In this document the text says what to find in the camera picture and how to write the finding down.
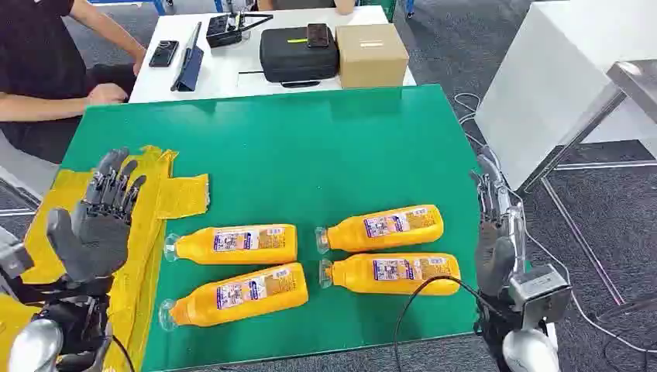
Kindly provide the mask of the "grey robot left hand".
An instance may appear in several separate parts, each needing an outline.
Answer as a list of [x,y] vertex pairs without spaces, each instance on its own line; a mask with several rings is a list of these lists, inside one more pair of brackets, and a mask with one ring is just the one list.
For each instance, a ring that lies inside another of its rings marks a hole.
[[72,281],[109,277],[127,261],[132,212],[146,182],[145,175],[130,180],[138,161],[125,163],[128,155],[126,147],[108,151],[74,210],[47,214],[46,237]]

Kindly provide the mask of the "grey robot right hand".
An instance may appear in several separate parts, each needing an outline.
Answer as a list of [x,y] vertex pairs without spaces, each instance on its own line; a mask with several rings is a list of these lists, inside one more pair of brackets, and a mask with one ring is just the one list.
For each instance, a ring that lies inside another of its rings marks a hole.
[[485,295],[497,296],[516,266],[511,199],[496,155],[485,150],[476,160],[480,171],[470,172],[480,204],[479,238],[474,253],[476,282]]

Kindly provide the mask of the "person's right hand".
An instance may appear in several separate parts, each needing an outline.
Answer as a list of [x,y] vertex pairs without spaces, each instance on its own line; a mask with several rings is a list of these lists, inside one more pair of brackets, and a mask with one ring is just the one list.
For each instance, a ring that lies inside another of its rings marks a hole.
[[98,84],[88,93],[85,105],[112,105],[122,104],[128,99],[128,94],[114,83]]

